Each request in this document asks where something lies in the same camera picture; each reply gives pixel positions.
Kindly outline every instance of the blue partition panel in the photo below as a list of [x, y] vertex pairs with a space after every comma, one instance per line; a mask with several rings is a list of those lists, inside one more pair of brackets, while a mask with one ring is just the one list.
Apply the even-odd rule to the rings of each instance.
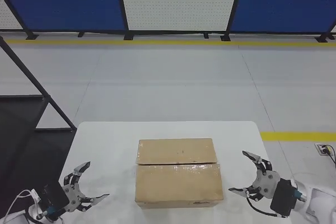
[[124, 30], [119, 0], [9, 0], [31, 30]]
[[325, 32], [336, 0], [239, 0], [231, 31]]

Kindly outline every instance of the panel leg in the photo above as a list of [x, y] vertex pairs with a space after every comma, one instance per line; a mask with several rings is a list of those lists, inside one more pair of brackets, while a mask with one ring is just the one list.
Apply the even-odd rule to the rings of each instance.
[[328, 37], [330, 40], [334, 40], [334, 39], [335, 39], [335, 37], [334, 37], [332, 34], [327, 35], [327, 37]]
[[318, 38], [315, 38], [319, 43], [327, 43], [326, 37], [319, 36]]
[[39, 36], [38, 34], [30, 33], [30, 34], [27, 35], [26, 40], [36, 40], [36, 38], [37, 38], [38, 36]]
[[220, 36], [220, 39], [221, 39], [222, 41], [230, 41], [230, 37], [229, 37], [229, 35], [223, 35], [223, 36]]
[[124, 35], [123, 40], [133, 40], [134, 34], [131, 33], [127, 33], [126, 35]]

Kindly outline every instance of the robotic arm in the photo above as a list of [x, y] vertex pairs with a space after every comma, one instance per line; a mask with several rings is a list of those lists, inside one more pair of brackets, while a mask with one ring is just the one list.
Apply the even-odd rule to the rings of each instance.
[[[336, 191], [318, 186], [309, 186], [295, 180], [285, 180], [272, 170], [269, 161], [253, 153], [242, 154], [255, 164], [256, 179], [248, 188], [230, 188], [229, 191], [247, 198], [250, 206], [265, 215], [288, 217], [292, 210], [312, 223], [336, 224]], [[272, 199], [270, 209], [275, 213], [256, 209], [249, 200], [256, 202], [263, 197]]]
[[33, 198], [38, 201], [38, 209], [34, 209], [35, 205], [33, 205], [25, 211], [10, 214], [2, 218], [0, 224], [53, 223], [66, 212], [75, 210], [86, 212], [109, 195], [104, 194], [96, 198], [89, 198], [80, 191], [78, 181], [89, 167], [90, 162], [77, 166], [72, 173], [64, 177], [63, 186], [58, 182], [53, 182], [42, 189], [35, 189], [33, 195], [36, 194], [36, 196]]

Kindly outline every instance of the power cord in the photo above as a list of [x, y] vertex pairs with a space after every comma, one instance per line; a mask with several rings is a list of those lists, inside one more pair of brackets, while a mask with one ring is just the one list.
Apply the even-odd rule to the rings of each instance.
[[[336, 152], [335, 152], [335, 149], [334, 149], [334, 147], [332, 147], [332, 146], [329, 145], [329, 144], [326, 144], [325, 146], [326, 146], [326, 148], [323, 149], [323, 152], [325, 152], [325, 153], [331, 158], [331, 160], [332, 160], [332, 161], [334, 162], [334, 164], [335, 164], [335, 169], [336, 169]], [[330, 152], [330, 150], [329, 150], [327, 147], [332, 148], [332, 150], [334, 151], [334, 157], [335, 157], [335, 159], [332, 158], [332, 156], [331, 156], [331, 152]]]
[[4, 220], [3, 220], [3, 222], [2, 222], [3, 224], [5, 224], [5, 223], [7, 222], [7, 221], [6, 221], [7, 216], [9, 215], [9, 212], [10, 212], [12, 206], [15, 204], [16, 200], [17, 200], [18, 198], [26, 198], [26, 197], [29, 197], [29, 196], [31, 196], [31, 197], [33, 198], [33, 200], [34, 200], [34, 202], [35, 202], [36, 211], [38, 211], [38, 203], [37, 203], [37, 201], [35, 200], [35, 198], [34, 198], [34, 196], [33, 196], [33, 193], [32, 193], [31, 191], [29, 191], [29, 190], [23, 190], [22, 192], [20, 192], [20, 193], [16, 196], [16, 198], [14, 199], [14, 201], [11, 203], [9, 209], [8, 209], [7, 212], [6, 212], [6, 215], [5, 215], [5, 217], [4, 217]]
[[249, 198], [246, 198], [246, 200], [248, 201], [248, 204], [251, 206], [251, 208], [252, 208], [253, 210], [255, 210], [255, 211], [257, 211], [257, 212], [259, 212], [259, 213], [261, 213], [261, 214], [264, 214], [264, 215], [266, 215], [266, 216], [278, 217], [277, 214], [274, 214], [274, 213], [268, 213], [268, 212], [263, 212], [263, 211], [261, 211], [261, 210], [255, 208], [255, 207], [252, 205], [252, 203], [250, 202], [250, 199], [249, 199]]

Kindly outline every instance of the cardboard box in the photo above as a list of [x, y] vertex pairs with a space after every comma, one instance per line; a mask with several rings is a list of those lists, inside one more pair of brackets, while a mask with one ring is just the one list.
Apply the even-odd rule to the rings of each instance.
[[223, 200], [210, 138], [140, 140], [137, 164], [136, 202], [142, 208], [211, 207]]

